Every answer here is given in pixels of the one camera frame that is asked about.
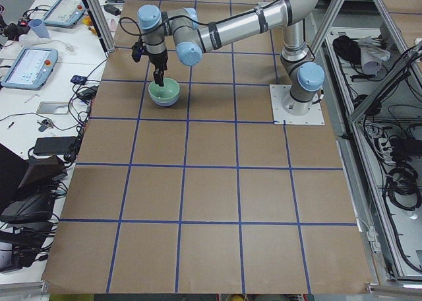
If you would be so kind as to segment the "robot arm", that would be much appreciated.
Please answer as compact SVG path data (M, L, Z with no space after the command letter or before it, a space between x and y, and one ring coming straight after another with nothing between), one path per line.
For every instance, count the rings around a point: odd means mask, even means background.
M155 5L143 5L137 12L140 33L132 46L132 59L147 55L154 65L154 81L164 84L167 70L165 38L171 36L180 62L192 67L204 53L281 27L284 46L281 62L292 85L287 101L296 106L310 104L324 81L324 71L311 61L303 21L318 0L272 0L216 22L201 23L194 8L161 11Z

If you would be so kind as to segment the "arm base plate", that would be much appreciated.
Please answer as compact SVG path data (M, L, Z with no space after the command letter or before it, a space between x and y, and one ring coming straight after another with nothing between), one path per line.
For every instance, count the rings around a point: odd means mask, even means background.
M274 124L325 125L317 94L310 102L301 103L290 96L290 85L271 84L269 87Z

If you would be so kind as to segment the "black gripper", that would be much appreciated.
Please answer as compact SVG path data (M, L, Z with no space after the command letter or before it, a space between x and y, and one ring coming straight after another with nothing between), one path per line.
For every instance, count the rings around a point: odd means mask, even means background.
M167 70L168 52L165 49L160 53L148 53L150 62L155 66L153 73L154 82L160 86L164 86L164 71Z

